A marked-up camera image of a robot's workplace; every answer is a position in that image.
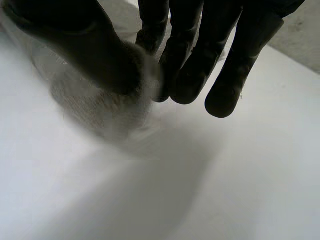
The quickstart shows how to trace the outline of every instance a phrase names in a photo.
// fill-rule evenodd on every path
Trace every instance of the gloved hand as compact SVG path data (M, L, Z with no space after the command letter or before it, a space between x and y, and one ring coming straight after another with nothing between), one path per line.
M154 55L166 32L169 9L172 32L159 61L164 86L157 102L171 97L190 104L200 94L236 25L230 53L205 108L225 118L234 111L261 50L282 27L282 18L305 0L139 0L143 25L136 43ZM199 39L188 58L202 13Z

